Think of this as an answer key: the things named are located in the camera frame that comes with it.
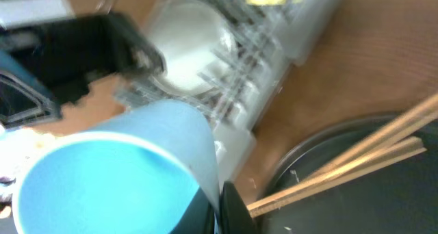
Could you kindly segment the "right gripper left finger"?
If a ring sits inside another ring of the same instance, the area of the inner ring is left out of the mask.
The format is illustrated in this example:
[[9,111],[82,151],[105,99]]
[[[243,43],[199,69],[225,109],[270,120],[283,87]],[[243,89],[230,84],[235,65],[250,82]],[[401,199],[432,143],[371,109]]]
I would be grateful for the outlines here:
[[204,191],[198,189],[191,203],[170,234],[214,234],[215,213]]

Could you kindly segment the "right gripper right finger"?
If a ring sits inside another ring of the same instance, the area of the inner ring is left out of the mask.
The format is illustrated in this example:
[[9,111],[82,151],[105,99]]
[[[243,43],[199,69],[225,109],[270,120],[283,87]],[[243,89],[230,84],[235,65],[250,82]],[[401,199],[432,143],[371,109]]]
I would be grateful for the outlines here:
[[257,234],[257,228],[234,184],[225,181],[220,195],[222,234]]

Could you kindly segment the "blue cup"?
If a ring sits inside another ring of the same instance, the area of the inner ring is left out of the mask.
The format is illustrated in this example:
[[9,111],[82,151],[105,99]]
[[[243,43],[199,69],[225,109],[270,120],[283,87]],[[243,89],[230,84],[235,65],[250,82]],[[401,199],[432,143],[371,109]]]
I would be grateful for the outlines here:
[[18,179],[12,210],[19,233],[169,233],[196,194],[219,210],[212,130],[167,100],[49,145]]

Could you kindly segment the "grey round plate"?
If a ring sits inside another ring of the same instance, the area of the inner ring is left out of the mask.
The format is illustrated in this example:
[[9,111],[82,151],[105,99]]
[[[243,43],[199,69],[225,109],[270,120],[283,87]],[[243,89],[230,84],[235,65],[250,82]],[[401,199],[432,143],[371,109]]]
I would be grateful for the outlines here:
[[208,79],[222,80],[231,67],[215,55],[237,55],[236,42],[221,13],[199,0],[168,0],[146,31],[146,38],[164,59],[164,71],[152,76],[164,92],[195,96],[213,88]]

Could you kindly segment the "wooden chopstick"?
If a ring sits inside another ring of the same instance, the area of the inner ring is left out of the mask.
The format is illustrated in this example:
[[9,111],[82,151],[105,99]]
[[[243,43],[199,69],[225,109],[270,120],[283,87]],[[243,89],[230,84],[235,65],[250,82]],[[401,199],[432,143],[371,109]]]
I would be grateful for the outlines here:
[[423,141],[410,137],[390,147],[366,153],[343,166],[263,198],[248,205],[247,210],[250,216],[255,218],[424,152],[426,148]]
[[391,146],[436,118],[437,94],[434,94],[403,113],[401,116],[387,123],[364,140],[356,143],[340,156],[332,159],[327,164],[324,164],[321,168],[308,176],[306,180],[314,179],[326,172],[330,172],[331,170],[343,166],[369,151]]

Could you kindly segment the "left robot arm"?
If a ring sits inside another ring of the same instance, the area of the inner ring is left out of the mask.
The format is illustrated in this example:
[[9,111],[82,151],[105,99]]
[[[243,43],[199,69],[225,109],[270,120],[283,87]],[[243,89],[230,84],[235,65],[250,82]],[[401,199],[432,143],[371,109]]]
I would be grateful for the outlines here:
[[1,125],[62,118],[93,81],[114,73],[160,73],[161,53],[117,0],[76,15],[68,0],[1,0]]

